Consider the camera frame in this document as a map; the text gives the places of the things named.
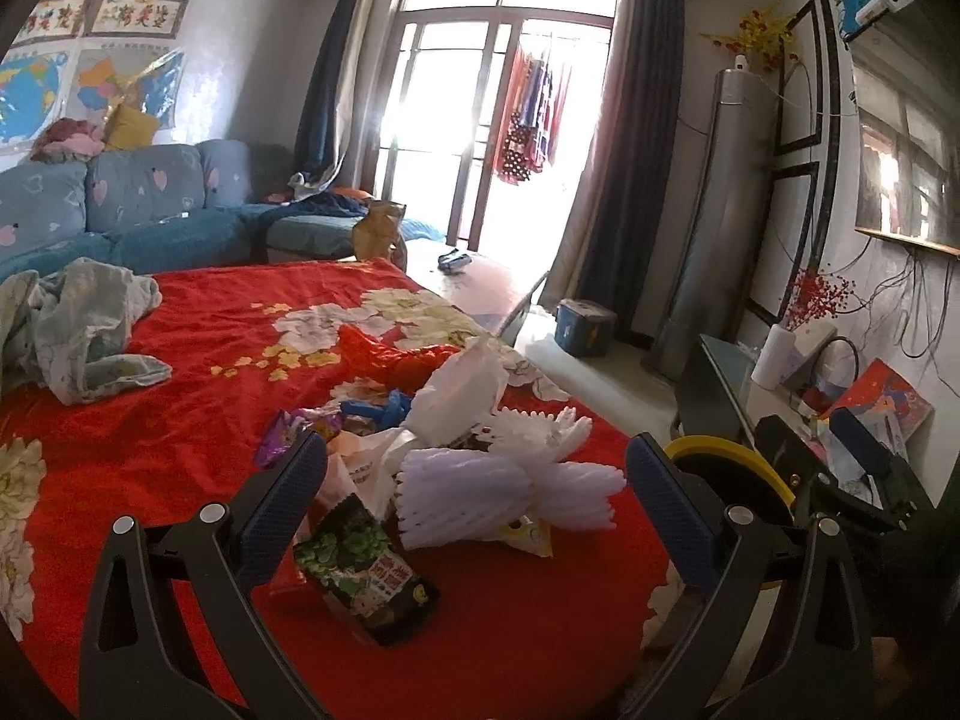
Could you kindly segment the grey standing air conditioner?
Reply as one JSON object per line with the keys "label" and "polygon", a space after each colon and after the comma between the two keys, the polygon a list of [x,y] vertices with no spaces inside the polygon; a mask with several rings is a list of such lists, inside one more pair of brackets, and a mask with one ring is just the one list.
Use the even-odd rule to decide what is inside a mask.
{"label": "grey standing air conditioner", "polygon": [[721,71],[692,229],[647,364],[677,380],[703,333],[722,337],[736,320],[765,215],[775,149],[776,94],[761,76]]}

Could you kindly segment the glass top tv console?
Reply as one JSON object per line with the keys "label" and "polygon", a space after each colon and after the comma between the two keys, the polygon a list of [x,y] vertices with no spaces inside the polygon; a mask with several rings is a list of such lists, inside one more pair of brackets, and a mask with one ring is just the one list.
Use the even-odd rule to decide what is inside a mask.
{"label": "glass top tv console", "polygon": [[800,401],[784,388],[765,390],[752,380],[755,363],[736,344],[701,335],[688,356],[679,383],[675,385],[677,413],[670,424],[670,437],[715,436],[747,445],[766,458],[789,488],[800,486],[786,461],[770,455],[771,440],[758,442],[755,429],[763,418],[777,416],[788,424],[814,452],[814,460],[839,478],[867,479],[867,472],[854,458],[851,468],[825,463],[825,449],[815,440],[814,423],[800,414]]}

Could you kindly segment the red berry branch decoration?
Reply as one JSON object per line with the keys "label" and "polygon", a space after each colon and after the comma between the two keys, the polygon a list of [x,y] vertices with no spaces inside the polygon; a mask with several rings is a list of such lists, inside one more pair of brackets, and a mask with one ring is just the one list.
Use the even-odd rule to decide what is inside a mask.
{"label": "red berry branch decoration", "polygon": [[848,309],[853,296],[854,283],[843,275],[805,268],[789,286],[781,325],[786,330],[797,330],[814,320],[836,319]]}

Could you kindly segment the purple snack wrapper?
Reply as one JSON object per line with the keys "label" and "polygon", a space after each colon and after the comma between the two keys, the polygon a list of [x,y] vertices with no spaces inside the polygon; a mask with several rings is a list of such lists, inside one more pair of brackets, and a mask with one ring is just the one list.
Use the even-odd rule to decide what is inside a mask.
{"label": "purple snack wrapper", "polygon": [[285,455],[304,431],[318,433],[324,440],[332,440],[342,431],[343,419],[338,410],[298,408],[280,410],[270,422],[254,454],[257,470],[268,470]]}

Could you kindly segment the white paper towel roll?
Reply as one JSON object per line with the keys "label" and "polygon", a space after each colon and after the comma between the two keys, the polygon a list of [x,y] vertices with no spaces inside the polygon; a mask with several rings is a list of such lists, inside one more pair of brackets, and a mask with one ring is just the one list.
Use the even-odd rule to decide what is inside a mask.
{"label": "white paper towel roll", "polygon": [[782,371],[788,366],[789,358],[793,354],[795,339],[793,330],[782,327],[781,323],[771,325],[752,371],[752,382],[755,385],[765,390],[775,390],[778,387]]}

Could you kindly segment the green snack wrapper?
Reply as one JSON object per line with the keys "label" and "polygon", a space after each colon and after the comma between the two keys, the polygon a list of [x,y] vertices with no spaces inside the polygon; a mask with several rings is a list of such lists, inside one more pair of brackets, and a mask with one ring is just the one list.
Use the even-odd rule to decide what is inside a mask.
{"label": "green snack wrapper", "polygon": [[436,587],[395,549],[356,494],[293,546],[293,559],[379,645],[407,639],[438,601]]}

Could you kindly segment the dark coffee table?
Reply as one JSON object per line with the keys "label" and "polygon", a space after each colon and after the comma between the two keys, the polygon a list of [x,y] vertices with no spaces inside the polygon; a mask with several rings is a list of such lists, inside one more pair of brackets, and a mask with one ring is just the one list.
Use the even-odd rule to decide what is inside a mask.
{"label": "dark coffee table", "polygon": [[469,261],[452,273],[439,259],[452,252],[441,242],[415,239],[407,244],[407,275],[444,298],[508,346],[516,343],[547,269],[467,252]]}

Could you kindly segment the crumpled grey green cloth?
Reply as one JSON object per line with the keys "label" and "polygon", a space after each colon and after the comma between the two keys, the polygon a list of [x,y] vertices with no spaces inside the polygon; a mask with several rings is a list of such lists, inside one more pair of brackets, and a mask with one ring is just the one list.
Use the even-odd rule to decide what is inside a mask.
{"label": "crumpled grey green cloth", "polygon": [[26,270],[2,283],[2,392],[26,383],[64,405],[85,405],[172,376],[135,355],[133,327],[163,302],[160,285],[125,266],[80,257],[62,270]]}

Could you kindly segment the china map poster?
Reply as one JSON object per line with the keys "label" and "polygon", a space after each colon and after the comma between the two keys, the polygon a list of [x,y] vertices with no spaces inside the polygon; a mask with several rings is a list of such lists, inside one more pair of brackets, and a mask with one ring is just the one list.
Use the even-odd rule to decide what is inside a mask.
{"label": "china map poster", "polygon": [[70,119],[105,124],[125,104],[153,115],[160,129],[174,125],[185,54],[145,44],[83,49],[65,104]]}

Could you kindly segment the white paper bag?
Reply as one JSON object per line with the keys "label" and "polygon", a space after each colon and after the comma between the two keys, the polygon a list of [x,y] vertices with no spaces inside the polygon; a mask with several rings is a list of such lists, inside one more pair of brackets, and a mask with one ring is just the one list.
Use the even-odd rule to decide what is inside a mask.
{"label": "white paper bag", "polygon": [[402,427],[421,444],[449,444],[493,413],[508,380],[498,346],[474,338],[416,392]]}

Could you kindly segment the small toy on table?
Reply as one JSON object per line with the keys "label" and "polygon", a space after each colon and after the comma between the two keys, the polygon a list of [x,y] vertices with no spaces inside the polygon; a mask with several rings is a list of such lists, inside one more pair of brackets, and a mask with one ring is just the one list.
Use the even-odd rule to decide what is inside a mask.
{"label": "small toy on table", "polygon": [[444,275],[452,275],[457,271],[462,271],[467,265],[472,263],[472,257],[467,252],[459,249],[452,249],[446,254],[438,257],[438,270]]}

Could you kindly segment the white yellow plastic bag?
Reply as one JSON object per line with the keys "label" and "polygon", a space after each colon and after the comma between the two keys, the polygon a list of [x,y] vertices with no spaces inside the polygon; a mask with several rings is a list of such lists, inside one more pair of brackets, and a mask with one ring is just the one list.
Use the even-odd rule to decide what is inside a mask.
{"label": "white yellow plastic bag", "polygon": [[[348,494],[356,494],[379,523],[395,515],[395,488],[398,464],[423,444],[404,427],[391,427],[381,433],[359,436],[338,434],[327,444],[329,470],[320,485],[316,500],[325,509],[333,509]],[[503,543],[513,550],[537,557],[553,556],[550,525],[524,514],[469,541]]]}

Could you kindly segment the red picture book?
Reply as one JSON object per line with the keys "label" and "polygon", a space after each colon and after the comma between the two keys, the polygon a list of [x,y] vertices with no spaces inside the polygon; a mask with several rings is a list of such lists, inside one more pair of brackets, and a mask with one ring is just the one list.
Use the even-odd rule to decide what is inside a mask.
{"label": "red picture book", "polygon": [[830,416],[838,408],[846,408],[856,416],[890,413],[896,417],[903,439],[911,439],[934,413],[934,406],[880,358],[875,358],[866,371],[839,395],[825,411],[825,416]]}

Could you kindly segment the white foam fruit net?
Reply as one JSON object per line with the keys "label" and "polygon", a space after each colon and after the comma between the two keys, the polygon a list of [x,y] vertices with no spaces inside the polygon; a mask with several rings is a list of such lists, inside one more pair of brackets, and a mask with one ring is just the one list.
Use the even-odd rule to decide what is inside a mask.
{"label": "white foam fruit net", "polygon": [[615,466],[574,461],[592,419],[560,413],[494,411],[483,450],[416,449],[400,462],[395,510],[405,550],[500,539],[530,522],[535,530],[610,530],[612,497],[626,486]]}

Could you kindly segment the blue plastic bag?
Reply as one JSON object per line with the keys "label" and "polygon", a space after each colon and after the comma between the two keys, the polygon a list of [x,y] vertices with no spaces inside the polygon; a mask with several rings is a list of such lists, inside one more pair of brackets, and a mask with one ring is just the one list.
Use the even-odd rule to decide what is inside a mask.
{"label": "blue plastic bag", "polygon": [[412,399],[400,390],[391,390],[384,405],[361,400],[343,400],[340,411],[352,418],[369,419],[378,431],[398,427],[409,416]]}

